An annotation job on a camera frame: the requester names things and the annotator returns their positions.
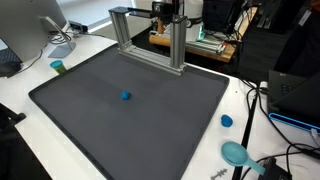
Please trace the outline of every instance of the aluminum frame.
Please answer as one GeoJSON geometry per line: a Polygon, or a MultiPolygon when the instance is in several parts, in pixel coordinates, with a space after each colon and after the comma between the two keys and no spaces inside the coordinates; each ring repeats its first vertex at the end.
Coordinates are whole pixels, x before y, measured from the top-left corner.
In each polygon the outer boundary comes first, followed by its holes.
{"type": "Polygon", "coordinates": [[[172,22],[170,23],[173,33],[170,34],[170,58],[168,58],[166,56],[138,48],[132,44],[126,19],[126,14],[129,12],[130,10],[125,7],[116,7],[109,10],[118,41],[119,53],[180,76],[186,67],[184,60],[187,17],[179,15],[173,16],[172,22]]]}

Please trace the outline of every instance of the white table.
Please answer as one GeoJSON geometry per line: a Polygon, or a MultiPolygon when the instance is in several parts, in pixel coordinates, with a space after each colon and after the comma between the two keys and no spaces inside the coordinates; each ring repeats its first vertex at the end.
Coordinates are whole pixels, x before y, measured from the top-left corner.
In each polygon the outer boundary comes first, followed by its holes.
{"type": "MultiPolygon", "coordinates": [[[[67,69],[116,43],[96,36],[82,36],[75,41],[76,49],[63,59],[67,69]]],[[[32,89],[57,76],[49,66],[55,59],[47,58],[53,48],[49,44],[41,59],[28,70],[10,79],[0,79],[0,102],[16,113],[23,112],[27,115],[16,128],[53,179],[105,179],[28,96],[32,89]]],[[[208,180],[224,168],[228,172],[223,179],[231,179],[233,175],[234,167],[224,162],[220,148],[229,140],[238,143],[242,141],[248,118],[245,95],[249,89],[240,80],[229,78],[230,84],[183,175],[184,180],[208,180]],[[222,127],[220,117],[223,114],[233,118],[234,124],[230,128],[222,127]]]]}
{"type": "MultiPolygon", "coordinates": [[[[261,87],[267,87],[266,82],[262,82],[261,87]]],[[[267,96],[262,95],[262,106],[267,111],[267,96]]],[[[314,147],[317,147],[316,143],[312,139],[310,133],[307,131],[294,128],[292,126],[273,121],[274,124],[280,129],[280,131],[293,143],[304,143],[314,147]]],[[[248,144],[248,153],[253,160],[258,160],[263,157],[282,154],[286,152],[289,144],[277,133],[268,121],[267,117],[263,114],[257,102],[255,115],[253,118],[252,129],[248,144]]],[[[296,152],[295,148],[291,148],[290,152],[296,152]]],[[[286,158],[278,157],[277,165],[287,171],[286,158]]],[[[293,180],[316,180],[320,176],[320,161],[313,159],[303,154],[290,155],[290,171],[292,173],[293,180]]],[[[245,179],[258,179],[258,173],[250,170],[245,179]]]]}

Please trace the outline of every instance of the blue block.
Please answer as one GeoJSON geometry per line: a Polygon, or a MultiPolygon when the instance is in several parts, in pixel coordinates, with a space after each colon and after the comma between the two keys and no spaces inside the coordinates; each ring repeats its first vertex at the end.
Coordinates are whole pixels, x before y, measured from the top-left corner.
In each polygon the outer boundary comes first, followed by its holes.
{"type": "Polygon", "coordinates": [[[127,91],[122,91],[122,93],[121,93],[122,100],[128,100],[128,99],[130,99],[130,96],[131,96],[130,93],[127,91]]]}
{"type": "Polygon", "coordinates": [[[221,117],[221,124],[223,127],[230,127],[233,124],[233,120],[228,115],[223,115],[221,117]]]}

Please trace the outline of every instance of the gray rubber mat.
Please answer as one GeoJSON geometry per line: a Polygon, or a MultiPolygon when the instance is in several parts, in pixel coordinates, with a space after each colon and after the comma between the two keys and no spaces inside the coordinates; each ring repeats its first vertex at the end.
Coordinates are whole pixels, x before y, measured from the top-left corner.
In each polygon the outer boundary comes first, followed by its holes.
{"type": "Polygon", "coordinates": [[[30,98],[108,179],[180,179],[229,79],[178,77],[112,46],[37,87],[30,98]],[[121,92],[131,93],[129,100],[121,92]]]}

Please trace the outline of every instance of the wire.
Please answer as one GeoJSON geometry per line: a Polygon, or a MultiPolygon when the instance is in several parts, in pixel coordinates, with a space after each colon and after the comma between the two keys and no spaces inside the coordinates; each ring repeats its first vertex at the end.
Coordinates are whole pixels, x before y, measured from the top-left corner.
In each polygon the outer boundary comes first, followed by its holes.
{"type": "Polygon", "coordinates": [[[248,91],[247,95],[246,95],[247,106],[248,106],[249,112],[250,112],[249,94],[250,94],[253,90],[256,90],[256,88],[250,89],[250,90],[248,91]]]}
{"type": "Polygon", "coordinates": [[[292,146],[294,146],[294,144],[290,144],[290,146],[287,148],[287,152],[286,152],[286,161],[287,161],[286,164],[287,164],[287,170],[288,170],[288,173],[290,176],[292,176],[292,175],[291,175],[290,166],[289,166],[289,150],[292,146]]]}
{"type": "Polygon", "coordinates": [[[245,85],[249,86],[250,88],[255,89],[256,87],[254,85],[252,85],[249,81],[245,80],[245,79],[241,79],[239,78],[240,81],[242,81],[245,85]]]}
{"type": "Polygon", "coordinates": [[[240,80],[242,79],[242,80],[245,80],[245,81],[247,81],[247,82],[251,82],[251,83],[255,84],[256,87],[258,87],[258,83],[257,83],[255,80],[253,80],[253,79],[251,79],[250,77],[244,75],[243,73],[234,72],[233,75],[234,75],[235,77],[237,77],[238,79],[240,79],[240,80]]]}
{"type": "MultiPolygon", "coordinates": [[[[273,155],[273,156],[267,156],[267,157],[264,157],[264,158],[261,158],[259,159],[258,161],[256,161],[257,163],[260,163],[261,161],[263,160],[266,160],[268,158],[271,158],[271,157],[280,157],[280,156],[286,156],[286,155],[292,155],[292,154],[301,154],[302,152],[301,151],[298,151],[298,152],[292,152],[292,153],[283,153],[283,154],[277,154],[277,155],[273,155]]],[[[251,170],[251,168],[248,168],[242,175],[241,179],[240,180],[244,180],[244,178],[246,177],[246,175],[248,174],[248,172],[251,170]]]]}
{"type": "Polygon", "coordinates": [[[184,9],[185,9],[185,4],[184,4],[184,1],[183,1],[183,10],[182,10],[182,15],[184,16],[184,9]]]}
{"type": "Polygon", "coordinates": [[[40,55],[39,55],[39,57],[38,57],[37,59],[35,59],[28,67],[26,67],[25,69],[22,69],[21,71],[16,72],[16,73],[13,74],[12,76],[14,76],[14,75],[16,75],[16,74],[19,74],[19,73],[22,73],[23,71],[29,69],[35,62],[37,62],[37,61],[41,58],[42,54],[43,54],[43,50],[41,49],[40,55]]]}
{"type": "Polygon", "coordinates": [[[304,145],[307,146],[311,149],[306,149],[306,148],[300,148],[297,147],[297,143],[292,143],[280,130],[279,128],[272,122],[272,120],[269,118],[269,116],[267,115],[267,113],[264,111],[264,109],[262,108],[262,103],[261,103],[261,95],[258,91],[258,98],[259,98],[259,105],[260,105],[260,109],[263,112],[263,114],[267,117],[267,119],[269,120],[269,122],[271,123],[271,125],[273,126],[273,128],[279,133],[279,135],[289,144],[292,145],[294,148],[298,149],[299,151],[301,151],[302,153],[304,153],[305,155],[308,155],[312,158],[315,159],[320,159],[320,154],[316,153],[316,150],[320,150],[320,148],[315,148],[312,147],[310,145],[304,145]]]}
{"type": "MultiPolygon", "coordinates": [[[[69,41],[71,41],[71,37],[70,37],[68,34],[66,34],[66,33],[63,32],[63,35],[65,35],[65,36],[67,37],[67,39],[68,39],[69,41]]],[[[67,42],[61,34],[57,34],[56,36],[57,36],[56,38],[54,38],[54,39],[52,39],[52,40],[50,41],[51,44],[57,45],[57,44],[63,44],[63,43],[66,43],[66,42],[67,42]]]]}
{"type": "Polygon", "coordinates": [[[236,29],[235,29],[235,32],[238,33],[238,35],[240,36],[241,39],[243,39],[243,36],[242,36],[242,34],[240,33],[239,30],[236,30],[236,29]]]}
{"type": "Polygon", "coordinates": [[[98,36],[98,37],[103,37],[103,38],[107,38],[106,36],[103,36],[103,35],[99,35],[99,34],[88,34],[88,33],[75,33],[75,32],[70,32],[70,31],[67,31],[66,33],[71,33],[73,35],[78,35],[78,34],[81,34],[81,35],[85,35],[85,36],[98,36]]]}

